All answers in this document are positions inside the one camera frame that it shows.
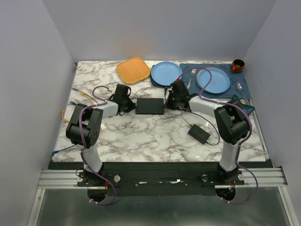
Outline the black network switch box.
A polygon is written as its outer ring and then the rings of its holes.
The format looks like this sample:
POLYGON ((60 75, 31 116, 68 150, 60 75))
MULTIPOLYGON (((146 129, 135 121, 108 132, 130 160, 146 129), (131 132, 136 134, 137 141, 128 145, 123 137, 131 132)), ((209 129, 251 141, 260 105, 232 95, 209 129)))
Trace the black network switch box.
POLYGON ((136 114, 163 115, 164 99, 162 98, 138 98, 136 114))

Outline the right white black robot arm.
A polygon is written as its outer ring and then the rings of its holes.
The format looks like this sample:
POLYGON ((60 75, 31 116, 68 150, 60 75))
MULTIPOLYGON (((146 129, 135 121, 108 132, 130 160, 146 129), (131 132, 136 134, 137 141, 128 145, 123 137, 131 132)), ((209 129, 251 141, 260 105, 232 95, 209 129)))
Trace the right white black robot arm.
POLYGON ((182 80, 171 83, 166 108, 187 110, 214 117, 220 137, 223 140, 222 158, 217 171, 217 181, 223 185, 233 180, 232 171, 238 167, 238 156, 243 142, 252 133, 249 115, 255 110, 251 105, 243 104, 234 95, 228 102, 220 102, 201 95, 189 94, 182 80))

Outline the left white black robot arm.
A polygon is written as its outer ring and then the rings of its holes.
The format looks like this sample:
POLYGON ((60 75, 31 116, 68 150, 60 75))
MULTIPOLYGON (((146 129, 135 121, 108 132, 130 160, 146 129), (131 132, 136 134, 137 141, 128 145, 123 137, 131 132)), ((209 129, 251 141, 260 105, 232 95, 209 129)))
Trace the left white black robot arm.
POLYGON ((106 86, 95 87, 92 95, 99 100, 99 103, 95 105, 77 104, 65 133, 71 143, 80 150, 84 169, 90 172, 88 180, 94 186, 99 186, 104 182, 104 174, 101 172, 103 162, 96 147, 102 120, 123 115, 136 108, 136 104, 130 99, 131 88, 129 86, 118 84, 115 93, 108 99, 95 94, 99 88, 111 91, 106 86))

